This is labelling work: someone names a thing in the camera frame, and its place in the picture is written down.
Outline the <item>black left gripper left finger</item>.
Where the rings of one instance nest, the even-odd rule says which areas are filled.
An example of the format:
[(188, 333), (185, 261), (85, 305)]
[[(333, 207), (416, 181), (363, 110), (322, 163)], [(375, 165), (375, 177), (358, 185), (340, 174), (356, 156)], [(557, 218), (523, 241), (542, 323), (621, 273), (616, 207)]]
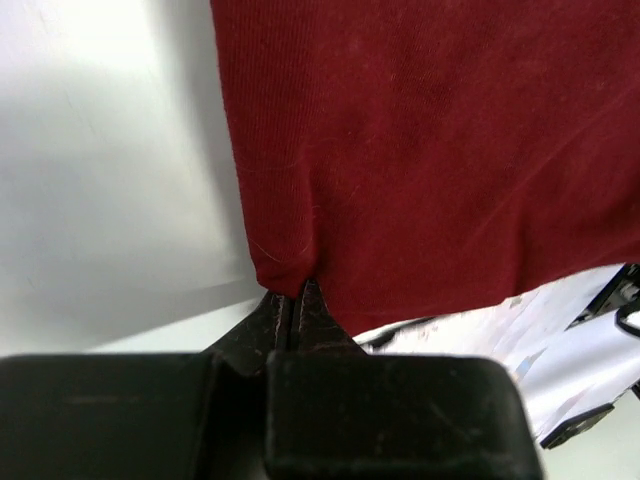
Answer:
[(263, 479), (265, 366), (290, 301), (267, 294), (201, 352), (1, 362), (5, 479)]

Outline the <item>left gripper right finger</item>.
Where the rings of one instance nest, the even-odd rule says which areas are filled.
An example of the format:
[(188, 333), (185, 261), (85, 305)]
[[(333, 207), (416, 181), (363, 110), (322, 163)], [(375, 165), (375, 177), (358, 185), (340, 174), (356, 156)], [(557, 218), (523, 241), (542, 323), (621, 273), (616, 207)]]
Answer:
[(540, 479), (521, 397), (480, 357), (372, 355), (308, 281), (266, 363), (273, 479)]

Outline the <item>dark red t-shirt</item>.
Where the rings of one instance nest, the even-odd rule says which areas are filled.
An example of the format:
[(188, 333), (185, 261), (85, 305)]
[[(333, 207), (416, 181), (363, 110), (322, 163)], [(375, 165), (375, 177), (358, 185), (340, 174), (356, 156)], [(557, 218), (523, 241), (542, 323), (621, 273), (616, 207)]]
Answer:
[(259, 284), (350, 333), (639, 259), (635, 1), (216, 1)]

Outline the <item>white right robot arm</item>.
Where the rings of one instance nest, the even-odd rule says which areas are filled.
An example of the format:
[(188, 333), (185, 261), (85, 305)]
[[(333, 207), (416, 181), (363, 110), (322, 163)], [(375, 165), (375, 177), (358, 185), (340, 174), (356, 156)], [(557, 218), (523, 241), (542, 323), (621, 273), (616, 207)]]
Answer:
[(543, 449), (611, 413), (639, 383), (639, 266), (622, 266), (559, 337), (521, 361), (515, 377)]

